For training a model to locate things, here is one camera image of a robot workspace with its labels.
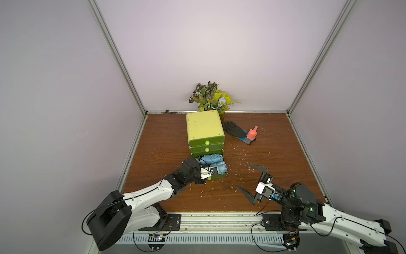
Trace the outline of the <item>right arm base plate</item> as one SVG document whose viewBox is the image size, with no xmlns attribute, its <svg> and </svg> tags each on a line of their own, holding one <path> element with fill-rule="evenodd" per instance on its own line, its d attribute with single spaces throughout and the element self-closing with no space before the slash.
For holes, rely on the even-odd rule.
<svg viewBox="0 0 406 254">
<path fill-rule="evenodd" d="M 261 225 L 265 231 L 305 231 L 299 225 L 282 222 L 281 214 L 263 214 Z"/>
</svg>

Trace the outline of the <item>yellow-green drawer cabinet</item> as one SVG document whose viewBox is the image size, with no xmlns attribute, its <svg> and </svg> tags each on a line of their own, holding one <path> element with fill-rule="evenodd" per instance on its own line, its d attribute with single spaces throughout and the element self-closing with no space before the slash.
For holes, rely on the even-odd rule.
<svg viewBox="0 0 406 254">
<path fill-rule="evenodd" d="M 224 135 L 223 125 L 217 111 L 188 113 L 186 115 L 188 141 Z"/>
</svg>

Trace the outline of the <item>dark green top drawer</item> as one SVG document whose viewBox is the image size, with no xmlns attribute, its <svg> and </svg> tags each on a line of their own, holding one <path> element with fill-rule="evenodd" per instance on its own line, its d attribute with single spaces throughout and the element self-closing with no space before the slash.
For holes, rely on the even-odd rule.
<svg viewBox="0 0 406 254">
<path fill-rule="evenodd" d="M 209 146 L 215 144 L 221 144 L 225 141 L 225 136 L 215 136 L 215 137 L 206 137 L 200 139 L 191 139 L 188 141 L 190 147 L 200 147 L 200 146 Z"/>
</svg>

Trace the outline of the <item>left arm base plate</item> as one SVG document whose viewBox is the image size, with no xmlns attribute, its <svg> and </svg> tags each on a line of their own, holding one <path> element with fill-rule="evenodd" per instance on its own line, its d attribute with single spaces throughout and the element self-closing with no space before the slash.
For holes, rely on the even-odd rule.
<svg viewBox="0 0 406 254">
<path fill-rule="evenodd" d="M 166 214 L 158 222 L 150 227 L 145 228 L 147 231 L 179 231 L 181 226 L 181 214 Z"/>
</svg>

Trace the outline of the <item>light blue umbrella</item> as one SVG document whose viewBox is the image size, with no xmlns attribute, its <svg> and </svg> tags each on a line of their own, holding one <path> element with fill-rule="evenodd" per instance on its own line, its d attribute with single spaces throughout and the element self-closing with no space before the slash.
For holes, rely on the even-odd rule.
<svg viewBox="0 0 406 254">
<path fill-rule="evenodd" d="M 209 167 L 218 167 L 219 175 L 226 175 L 227 174 L 227 166 L 226 166 L 225 162 L 213 163 Z"/>
<path fill-rule="evenodd" d="M 223 162 L 223 155 L 221 154 L 212 154 L 212 155 L 202 155 L 199 157 L 199 162 L 202 165 L 211 165 L 217 162 Z"/>
</svg>

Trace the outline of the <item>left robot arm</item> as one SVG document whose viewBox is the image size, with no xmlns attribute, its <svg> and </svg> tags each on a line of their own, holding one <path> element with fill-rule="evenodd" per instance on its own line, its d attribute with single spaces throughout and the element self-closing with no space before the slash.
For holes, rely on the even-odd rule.
<svg viewBox="0 0 406 254">
<path fill-rule="evenodd" d="M 167 214 L 159 202 L 179 195 L 192 183 L 205 184 L 218 173 L 218 167 L 203 167 L 197 159 L 188 158 L 179 169 L 149 187 L 132 193 L 109 193 L 83 224 L 88 226 L 98 250 L 105 251 L 130 231 L 162 228 Z"/>
</svg>

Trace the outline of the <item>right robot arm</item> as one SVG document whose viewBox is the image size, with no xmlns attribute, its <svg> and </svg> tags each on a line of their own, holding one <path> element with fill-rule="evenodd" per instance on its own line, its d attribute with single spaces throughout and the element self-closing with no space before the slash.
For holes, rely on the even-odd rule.
<svg viewBox="0 0 406 254">
<path fill-rule="evenodd" d="M 390 222 L 384 219 L 364 220 L 340 211 L 316 198 L 306 185 L 294 183 L 288 190 L 274 184 L 273 177 L 263 166 L 251 165 L 261 171 L 261 177 L 251 194 L 238 186 L 252 204 L 264 200 L 274 201 L 281 206 L 279 214 L 264 214 L 260 225 L 267 231 L 285 231 L 284 243 L 288 250 L 298 247 L 294 238 L 299 230 L 311 229 L 321 237 L 335 237 L 346 241 L 365 254 L 396 254 L 398 241 L 391 237 Z"/>
</svg>

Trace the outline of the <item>dark green bottom drawer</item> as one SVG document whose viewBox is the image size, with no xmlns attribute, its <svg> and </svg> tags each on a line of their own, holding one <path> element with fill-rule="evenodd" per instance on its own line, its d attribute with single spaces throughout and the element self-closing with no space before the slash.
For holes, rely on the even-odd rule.
<svg viewBox="0 0 406 254">
<path fill-rule="evenodd" d="M 202 181 L 221 179 L 227 176 L 227 165 L 221 153 L 200 155 L 195 159 L 200 165 L 200 177 Z"/>
</svg>

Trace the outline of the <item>dark green drawer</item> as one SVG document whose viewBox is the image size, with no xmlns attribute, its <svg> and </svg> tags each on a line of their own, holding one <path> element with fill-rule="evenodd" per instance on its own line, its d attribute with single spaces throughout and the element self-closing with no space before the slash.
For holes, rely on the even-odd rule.
<svg viewBox="0 0 406 254">
<path fill-rule="evenodd" d="M 209 146 L 215 144 L 221 144 L 225 141 L 225 136 L 215 136 L 215 137 L 206 137 L 200 139 L 191 139 L 188 141 L 190 147 L 200 147 L 200 146 Z"/>
<path fill-rule="evenodd" d="M 222 154 L 223 149 L 224 149 L 224 144 L 218 143 L 218 144 L 190 147 L 189 151 L 194 156 L 201 156 L 201 155 L 211 155 L 211 154 Z"/>
<path fill-rule="evenodd" d="M 200 177 L 202 181 L 221 179 L 227 176 L 227 165 L 221 153 L 200 155 L 195 159 L 200 165 Z"/>
</svg>

